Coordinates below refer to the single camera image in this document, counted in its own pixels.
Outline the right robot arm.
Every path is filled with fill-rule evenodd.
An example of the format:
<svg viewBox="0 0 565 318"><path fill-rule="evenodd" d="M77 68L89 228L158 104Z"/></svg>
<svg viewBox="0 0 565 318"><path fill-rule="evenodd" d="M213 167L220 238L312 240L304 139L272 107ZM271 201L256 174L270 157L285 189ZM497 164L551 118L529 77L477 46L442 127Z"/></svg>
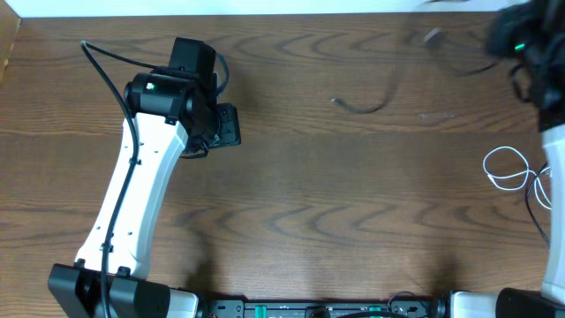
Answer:
<svg viewBox="0 0 565 318"><path fill-rule="evenodd" d="M433 304L432 317L562 317L564 315L564 3L529 1L503 9L489 28L489 55L517 60L531 81L526 102L539 114L539 131L552 173L551 239L540 291L456 291Z"/></svg>

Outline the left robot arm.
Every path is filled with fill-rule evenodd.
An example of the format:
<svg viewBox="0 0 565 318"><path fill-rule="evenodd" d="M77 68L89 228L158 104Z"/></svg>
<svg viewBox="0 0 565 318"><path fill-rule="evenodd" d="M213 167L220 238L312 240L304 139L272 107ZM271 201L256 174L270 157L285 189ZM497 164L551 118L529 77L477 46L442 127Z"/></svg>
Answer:
<svg viewBox="0 0 565 318"><path fill-rule="evenodd" d="M176 38L165 66L144 64L115 97L124 113L116 167L100 212L71 266L56 264L49 291L70 317L205 317L200 298L148 280L154 229L180 159L241 141L236 108L220 102L223 57Z"/></svg>

